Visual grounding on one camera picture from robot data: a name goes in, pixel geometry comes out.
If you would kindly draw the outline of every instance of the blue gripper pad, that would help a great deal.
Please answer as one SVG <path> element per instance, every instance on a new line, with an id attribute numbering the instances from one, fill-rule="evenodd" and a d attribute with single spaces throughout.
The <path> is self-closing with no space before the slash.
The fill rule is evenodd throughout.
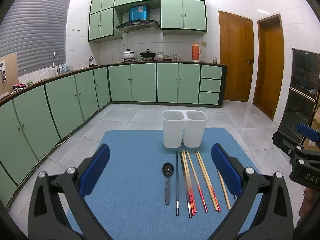
<path id="1" fill-rule="evenodd" d="M 298 123 L 297 131 L 301 135 L 307 137 L 310 141 L 318 142 L 320 140 L 320 134 L 303 123 Z"/>
<path id="2" fill-rule="evenodd" d="M 239 174 L 244 170 L 244 167 L 240 164 L 238 159 L 230 157 L 222 148 L 219 143 L 216 143 L 211 148 L 211 158 L 216 165 L 218 171 L 220 172 L 225 184 L 227 185 L 231 194 L 240 197 L 242 195 L 242 178 Z"/>
<path id="3" fill-rule="evenodd" d="M 91 158 L 83 161 L 91 161 L 80 178 L 79 194 L 84 197 L 91 194 L 101 173 L 110 159 L 110 149 L 106 144 L 102 144 Z"/>

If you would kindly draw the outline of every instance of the gray roller shutter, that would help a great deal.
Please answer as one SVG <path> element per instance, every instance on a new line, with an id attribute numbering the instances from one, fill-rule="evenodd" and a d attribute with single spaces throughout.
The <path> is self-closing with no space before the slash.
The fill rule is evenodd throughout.
<path id="1" fill-rule="evenodd" d="M 70 0 L 15 0 L 0 25 L 0 57 L 18 53 L 19 76 L 66 61 Z"/>

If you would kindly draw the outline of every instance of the faucet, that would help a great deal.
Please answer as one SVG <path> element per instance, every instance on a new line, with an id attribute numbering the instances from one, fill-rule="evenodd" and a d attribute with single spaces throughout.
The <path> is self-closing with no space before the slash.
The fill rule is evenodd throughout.
<path id="1" fill-rule="evenodd" d="M 53 53 L 53 65 L 52 65 L 52 68 L 54 68 L 54 59 L 55 59 L 56 54 L 57 54 L 57 63 L 58 63 L 57 75 L 60 75 L 59 56 L 58 56 L 58 52 L 56 50 Z"/>

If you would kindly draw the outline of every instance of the silver screw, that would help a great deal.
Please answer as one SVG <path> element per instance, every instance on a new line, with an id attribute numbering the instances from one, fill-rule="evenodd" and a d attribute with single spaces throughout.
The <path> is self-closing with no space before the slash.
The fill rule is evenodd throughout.
<path id="1" fill-rule="evenodd" d="M 281 179 L 281 178 L 283 177 L 282 173 L 279 172 L 279 171 L 276 172 L 276 176 L 277 176 L 277 178 L 279 178 L 279 179 Z"/>
<path id="2" fill-rule="evenodd" d="M 254 174 L 254 169 L 251 167 L 247 167 L 247 168 L 245 168 L 245 172 L 248 174 Z"/>
<path id="3" fill-rule="evenodd" d="M 67 169 L 67 173 L 68 174 L 74 174 L 76 172 L 76 168 L 75 167 L 69 167 L 68 169 Z"/>
<path id="4" fill-rule="evenodd" d="M 39 174 L 38 174 L 39 178 L 43 178 L 44 176 L 45 176 L 45 171 L 39 172 Z"/>

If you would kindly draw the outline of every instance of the door frame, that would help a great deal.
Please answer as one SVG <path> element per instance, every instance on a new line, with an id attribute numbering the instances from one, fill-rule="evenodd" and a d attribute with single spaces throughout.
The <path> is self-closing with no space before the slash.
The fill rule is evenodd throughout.
<path id="1" fill-rule="evenodd" d="M 221 11 L 218 10 L 218 14 L 219 14 L 219 31 L 221 30 L 221 21 L 220 21 L 220 14 L 227 14 L 227 15 L 231 15 L 231 16 L 235 16 L 235 17 L 239 17 L 239 18 L 243 18 L 243 19 L 247 19 L 251 21 L 251 25 L 252 25 L 252 48 L 253 48 L 253 53 L 252 53 L 252 63 L 254 62 L 254 29 L 253 29 L 253 20 L 238 14 L 233 14 L 233 13 L 228 13 L 225 11 Z M 221 60 L 221 33 L 220 33 L 220 60 Z M 249 97 L 250 97 L 250 91 L 251 91 L 251 86 L 252 86 L 252 78 L 253 78 L 253 64 L 252 64 L 252 68 L 251 68 L 251 84 L 249 86 L 249 91 L 248 91 L 248 96 L 246 97 L 246 101 L 245 102 L 249 102 Z"/>
<path id="2" fill-rule="evenodd" d="M 252 101 L 252 104 L 255 105 L 257 103 L 257 87 L 258 87 L 258 84 L 259 82 L 261 82 L 260 78 L 259 78 L 259 70 L 261 70 L 259 68 L 259 66 L 262 64 L 261 63 L 261 57 L 259 57 L 260 55 L 260 50 L 261 50 L 261 44 L 260 44 L 260 36 L 261 36 L 261 32 L 260 32 L 260 23 L 261 22 L 264 22 L 264 21 L 267 21 L 267 20 L 270 20 L 270 19 L 273 19 L 273 18 L 276 18 L 278 17 L 279 18 L 279 21 L 280 21 L 280 28 L 281 28 L 281 31 L 282 31 L 282 38 L 283 38 L 283 44 L 284 44 L 284 35 L 283 35 L 283 26 L 282 26 L 282 21 L 281 21 L 281 15 L 280 13 L 277 13 L 277 14 L 274 14 L 274 15 L 271 15 L 271 16 L 268 16 L 268 17 L 265 17 L 263 19 L 260 19 L 257 21 L 257 24 L 258 24 L 258 43 L 259 43 L 259 54 L 258 54 L 258 71 L 257 71 L 257 81 L 256 81 L 256 86 L 254 88 L 254 96 L 253 96 L 253 101 Z M 276 113 L 276 110 L 274 111 L 274 113 L 272 114 L 271 116 L 271 120 L 273 120 L 274 116 L 275 116 L 275 113 Z"/>

